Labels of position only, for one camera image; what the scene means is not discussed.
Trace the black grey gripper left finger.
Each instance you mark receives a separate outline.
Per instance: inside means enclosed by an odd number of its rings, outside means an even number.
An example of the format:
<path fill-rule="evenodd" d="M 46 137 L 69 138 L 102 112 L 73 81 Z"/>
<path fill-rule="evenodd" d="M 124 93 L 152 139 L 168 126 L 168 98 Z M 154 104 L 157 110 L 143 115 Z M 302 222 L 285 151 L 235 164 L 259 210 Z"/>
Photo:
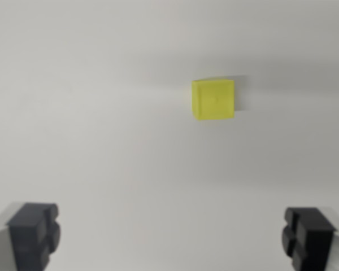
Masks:
<path fill-rule="evenodd" d="M 55 203 L 13 202 L 0 213 L 0 270 L 45 270 L 60 242 Z"/>

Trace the black grey gripper right finger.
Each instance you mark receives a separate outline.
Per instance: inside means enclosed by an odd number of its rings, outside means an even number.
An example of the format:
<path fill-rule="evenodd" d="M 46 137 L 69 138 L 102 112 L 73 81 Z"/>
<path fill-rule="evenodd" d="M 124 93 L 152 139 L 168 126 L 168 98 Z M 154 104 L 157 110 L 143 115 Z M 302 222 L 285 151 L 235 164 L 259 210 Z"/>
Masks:
<path fill-rule="evenodd" d="M 339 270 L 339 215 L 327 207 L 288 207 L 282 247 L 296 271 Z"/>

